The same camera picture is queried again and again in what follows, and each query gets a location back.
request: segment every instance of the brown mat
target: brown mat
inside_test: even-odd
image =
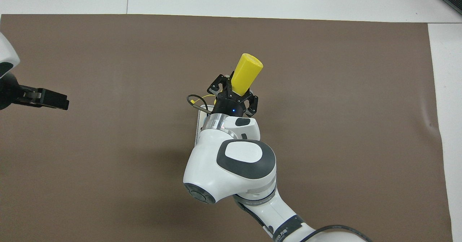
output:
[[[205,94],[242,53],[284,200],[314,228],[451,241],[427,25],[144,15],[3,15],[20,84],[68,111],[1,113],[0,241],[271,241],[183,170]]]

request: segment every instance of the yellow cylinder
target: yellow cylinder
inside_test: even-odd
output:
[[[243,96],[262,68],[263,64],[255,56],[243,53],[231,79],[232,90]]]

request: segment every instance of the white floor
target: white floor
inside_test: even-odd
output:
[[[170,14],[426,22],[454,242],[462,242],[462,16],[441,0],[0,0],[0,14]]]

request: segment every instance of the black cable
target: black cable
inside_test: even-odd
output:
[[[202,107],[197,106],[197,105],[194,104],[194,103],[192,103],[191,100],[189,99],[190,97],[199,98],[199,99],[204,103],[205,109],[202,108]],[[196,95],[196,94],[190,94],[190,95],[188,95],[188,96],[186,97],[186,100],[187,100],[188,103],[189,103],[191,106],[193,106],[195,109],[198,109],[198,110],[200,110],[200,111],[203,111],[203,112],[205,112],[205,113],[207,113],[207,114],[211,114],[211,113],[212,113],[211,111],[208,110],[207,102],[205,102],[205,99],[203,99],[201,96]]]
[[[362,238],[364,241],[367,241],[367,242],[372,242],[372,240],[367,237],[366,235],[364,235],[363,233],[357,231],[356,229],[353,229],[353,228],[350,228],[348,226],[344,226],[344,225],[330,225],[330,226],[325,226],[325,227],[322,227],[320,229],[316,229],[313,233],[311,233],[310,235],[308,235],[307,237],[305,237],[304,239],[302,239],[301,242],[305,242],[307,241],[308,239],[310,239],[311,237],[313,237],[314,235],[316,235],[317,233],[319,232],[323,232],[327,229],[346,229],[352,233],[354,233],[355,235],[357,235],[358,237]]]

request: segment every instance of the yellow cable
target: yellow cable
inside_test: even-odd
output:
[[[209,95],[205,95],[203,96],[202,98],[205,98],[205,97],[210,97],[210,96],[215,96],[214,94],[209,94]],[[201,99],[198,99],[197,101],[191,101],[192,104],[195,104],[196,102],[200,101]]]

